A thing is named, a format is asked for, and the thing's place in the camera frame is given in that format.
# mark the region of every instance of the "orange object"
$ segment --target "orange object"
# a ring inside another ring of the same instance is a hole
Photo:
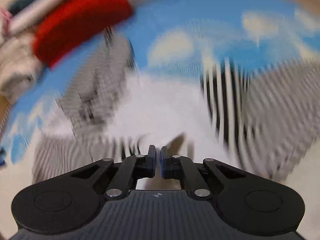
[[[132,13],[128,0],[68,0],[39,25],[34,53],[51,68],[73,48]]]

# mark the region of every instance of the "red object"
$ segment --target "red object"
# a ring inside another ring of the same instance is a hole
[[[68,0],[39,25],[34,53],[51,68],[73,48],[132,13],[128,0]]]

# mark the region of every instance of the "ribbed gray panel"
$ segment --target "ribbed gray panel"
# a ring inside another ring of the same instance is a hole
[[[184,190],[133,190],[126,199],[107,202],[95,220],[81,229],[56,236],[36,235],[22,229],[11,239],[301,240],[301,237],[294,232],[271,237],[239,232],[223,222],[209,202],[193,200]]]

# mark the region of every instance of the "beige surface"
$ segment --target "beige surface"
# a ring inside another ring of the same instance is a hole
[[[4,7],[11,0],[0,0],[0,7]],[[303,7],[320,14],[320,0],[295,0]],[[28,151],[34,150],[34,144],[31,142]],[[2,178],[8,178],[6,181],[7,188],[0,189],[0,232],[4,237],[9,238],[17,230],[17,226],[11,215],[10,205],[8,201],[18,193],[19,190],[31,183],[31,170],[25,167],[31,167],[33,163],[32,155],[25,154],[25,158],[18,165],[8,167],[3,175],[0,176],[0,184]],[[318,182],[320,167],[320,142],[315,144],[307,153],[306,157],[294,169],[293,173],[288,177],[284,184],[295,189],[304,199],[306,203],[306,213],[298,231],[307,240],[319,240],[320,228],[320,183]]]

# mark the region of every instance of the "silver screw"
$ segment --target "silver screw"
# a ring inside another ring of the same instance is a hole
[[[204,188],[197,189],[195,195],[198,197],[207,197],[210,195],[210,191]]]
[[[122,191],[118,188],[111,188],[107,190],[107,195],[109,197],[119,197],[122,194]]]

